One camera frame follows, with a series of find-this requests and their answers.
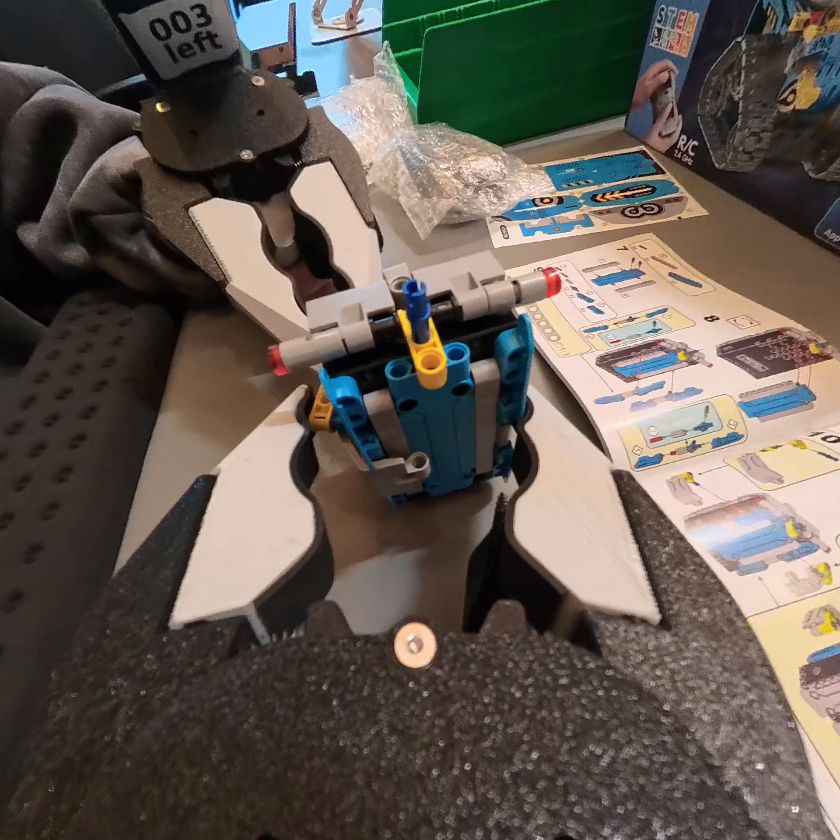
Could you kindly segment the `grey blue toy brick assembly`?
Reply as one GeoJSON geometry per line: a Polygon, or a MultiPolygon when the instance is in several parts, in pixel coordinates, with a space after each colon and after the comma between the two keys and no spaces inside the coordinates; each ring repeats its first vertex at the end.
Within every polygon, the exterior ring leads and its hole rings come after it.
{"type": "MultiPolygon", "coordinates": [[[[424,492],[387,500],[401,506],[441,497],[477,481],[507,478],[511,432],[525,417],[534,355],[532,326],[518,308],[558,295],[558,267],[509,275],[491,252],[411,272],[406,264],[351,292],[351,343],[329,332],[317,342],[269,348],[277,375],[317,366],[333,406],[332,431],[366,475],[381,459],[425,453],[431,472],[424,492]]],[[[339,292],[310,301],[339,302],[339,292]]]]}

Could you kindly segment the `grey desk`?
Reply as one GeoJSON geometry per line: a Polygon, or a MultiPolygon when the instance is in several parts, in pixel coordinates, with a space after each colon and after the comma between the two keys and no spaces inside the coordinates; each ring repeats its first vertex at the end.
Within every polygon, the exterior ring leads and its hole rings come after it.
{"type": "MultiPolygon", "coordinates": [[[[696,173],[673,166],[708,215],[643,227],[712,280],[838,340],[838,258],[696,173]]],[[[175,347],[116,569],[182,493],[311,374],[267,373],[269,339],[239,311],[189,311],[175,347]]],[[[335,563],[329,598],[352,629],[378,633],[402,618],[442,633],[461,627],[469,556],[490,529],[499,491],[489,485],[394,511],[367,490],[341,445],[319,435],[313,491],[335,563]]]]}

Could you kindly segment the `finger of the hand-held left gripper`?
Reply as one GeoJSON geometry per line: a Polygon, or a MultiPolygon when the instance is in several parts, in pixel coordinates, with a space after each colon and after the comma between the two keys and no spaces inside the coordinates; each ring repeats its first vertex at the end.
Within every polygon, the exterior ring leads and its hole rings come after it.
{"type": "Polygon", "coordinates": [[[303,166],[292,180],[295,212],[317,233],[314,251],[337,285],[369,286],[382,279],[379,239],[330,161],[303,166]]]}
{"type": "Polygon", "coordinates": [[[276,195],[267,203],[269,220],[259,215],[263,206],[220,197],[194,205],[189,214],[205,243],[211,249],[227,278],[225,291],[254,321],[278,342],[308,340],[310,331],[316,341],[330,332],[339,335],[340,344],[351,343],[351,292],[339,293],[339,302],[321,300],[312,304],[319,310],[316,318],[332,314],[337,319],[330,328],[309,326],[307,313],[295,298],[292,276],[269,259],[264,233],[270,233],[286,221],[285,230],[295,233],[290,195],[276,195]]]}

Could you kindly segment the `tan board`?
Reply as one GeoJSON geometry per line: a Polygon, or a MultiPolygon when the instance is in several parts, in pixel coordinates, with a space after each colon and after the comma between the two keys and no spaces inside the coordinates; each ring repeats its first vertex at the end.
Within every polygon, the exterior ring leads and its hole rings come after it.
{"type": "Polygon", "coordinates": [[[338,16],[325,16],[327,1],[314,1],[311,7],[311,44],[325,46],[352,37],[381,32],[382,12],[364,7],[363,1],[349,1],[338,16]]]}

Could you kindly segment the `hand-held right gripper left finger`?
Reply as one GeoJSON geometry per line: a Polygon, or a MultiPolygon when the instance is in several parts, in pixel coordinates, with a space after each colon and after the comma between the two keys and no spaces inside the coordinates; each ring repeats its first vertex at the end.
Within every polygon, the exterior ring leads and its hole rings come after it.
{"type": "Polygon", "coordinates": [[[213,470],[170,629],[244,618],[258,640],[274,640],[329,592],[332,555],[311,493],[311,404],[311,392],[292,392],[213,470]]]}

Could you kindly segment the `brick instruction booklet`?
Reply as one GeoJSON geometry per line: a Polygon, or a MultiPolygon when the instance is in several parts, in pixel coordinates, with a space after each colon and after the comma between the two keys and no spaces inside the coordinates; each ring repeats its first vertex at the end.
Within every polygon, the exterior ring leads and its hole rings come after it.
{"type": "Polygon", "coordinates": [[[558,275],[535,343],[613,463],[721,578],[838,787],[838,349],[653,235],[510,269],[558,275]]]}

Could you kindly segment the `crumpled clear plastic bag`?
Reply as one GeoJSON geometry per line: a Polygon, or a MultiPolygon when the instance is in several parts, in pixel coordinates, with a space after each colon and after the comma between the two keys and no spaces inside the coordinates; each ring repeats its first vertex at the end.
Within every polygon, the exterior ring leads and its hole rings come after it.
{"type": "Polygon", "coordinates": [[[554,194],[542,167],[442,122],[416,124],[388,42],[371,77],[321,104],[358,152],[366,181],[399,202],[421,239],[438,225],[499,216],[520,202],[554,194]]]}

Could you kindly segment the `black perforated pad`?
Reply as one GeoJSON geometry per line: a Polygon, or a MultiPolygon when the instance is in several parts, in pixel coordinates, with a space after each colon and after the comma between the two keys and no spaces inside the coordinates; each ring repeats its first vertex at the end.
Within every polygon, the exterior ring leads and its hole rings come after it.
{"type": "Polygon", "coordinates": [[[2,812],[49,674],[119,554],[179,318],[115,289],[69,298],[2,407],[2,812]]]}

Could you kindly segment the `blue sticker sheet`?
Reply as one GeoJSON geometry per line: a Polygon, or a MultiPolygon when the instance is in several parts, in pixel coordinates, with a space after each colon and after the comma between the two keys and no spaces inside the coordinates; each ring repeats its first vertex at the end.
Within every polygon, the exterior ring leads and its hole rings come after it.
{"type": "Polygon", "coordinates": [[[494,248],[704,217],[707,210],[643,146],[542,167],[552,194],[487,221],[494,248]]]}

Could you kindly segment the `toy robot kit box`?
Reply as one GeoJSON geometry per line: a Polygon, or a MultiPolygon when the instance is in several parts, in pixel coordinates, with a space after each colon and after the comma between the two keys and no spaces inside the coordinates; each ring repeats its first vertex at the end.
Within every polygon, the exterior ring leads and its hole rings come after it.
{"type": "Polygon", "coordinates": [[[625,131],[839,253],[839,2],[654,2],[625,131]]]}

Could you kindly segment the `black desk stand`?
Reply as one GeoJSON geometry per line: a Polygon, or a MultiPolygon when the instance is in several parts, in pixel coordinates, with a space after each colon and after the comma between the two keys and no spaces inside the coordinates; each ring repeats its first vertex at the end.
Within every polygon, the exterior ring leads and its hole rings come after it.
{"type": "Polygon", "coordinates": [[[240,41],[253,70],[284,75],[303,98],[314,97],[313,70],[298,73],[297,6],[295,2],[259,2],[246,6],[238,19],[240,41]]]}

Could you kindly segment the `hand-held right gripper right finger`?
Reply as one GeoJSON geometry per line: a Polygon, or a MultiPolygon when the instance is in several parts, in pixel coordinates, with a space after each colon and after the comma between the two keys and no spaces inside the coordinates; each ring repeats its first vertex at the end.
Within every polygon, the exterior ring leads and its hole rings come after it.
{"type": "Polygon", "coordinates": [[[609,458],[545,398],[528,399],[516,432],[517,488],[499,496],[469,559],[466,631],[502,601],[519,603],[537,632],[570,640],[592,640],[595,616],[658,625],[609,458]]]}

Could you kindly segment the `green plastic bin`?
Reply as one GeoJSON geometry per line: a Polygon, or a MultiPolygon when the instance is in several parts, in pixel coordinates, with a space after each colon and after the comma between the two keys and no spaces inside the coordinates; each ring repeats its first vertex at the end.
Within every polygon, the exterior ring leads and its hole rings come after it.
{"type": "Polygon", "coordinates": [[[504,145],[624,115],[653,1],[384,1],[419,123],[504,145]]]}

